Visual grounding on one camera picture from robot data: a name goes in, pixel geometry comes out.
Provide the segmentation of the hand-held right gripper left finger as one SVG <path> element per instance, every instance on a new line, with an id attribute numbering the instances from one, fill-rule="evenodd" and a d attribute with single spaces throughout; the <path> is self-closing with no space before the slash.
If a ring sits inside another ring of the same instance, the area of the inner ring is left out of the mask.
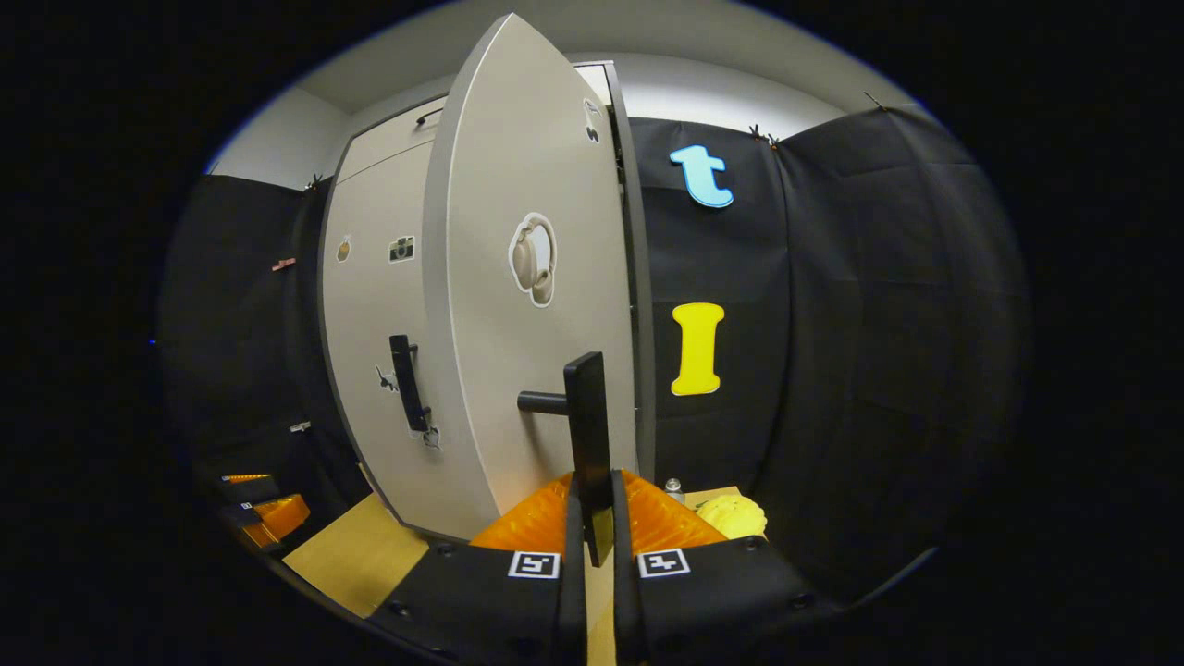
<path id="1" fill-rule="evenodd" d="M 437 665 L 584 665 L 585 566 L 574 478 L 468 544 L 436 542 L 368 622 Z"/>

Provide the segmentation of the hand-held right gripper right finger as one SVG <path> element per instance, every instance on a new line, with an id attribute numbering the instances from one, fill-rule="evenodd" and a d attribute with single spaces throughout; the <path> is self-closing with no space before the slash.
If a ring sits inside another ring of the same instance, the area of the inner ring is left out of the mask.
<path id="1" fill-rule="evenodd" d="M 610 481 L 619 665 L 736 665 L 761 642 L 839 616 L 761 536 L 635 555 L 623 470 Z"/>

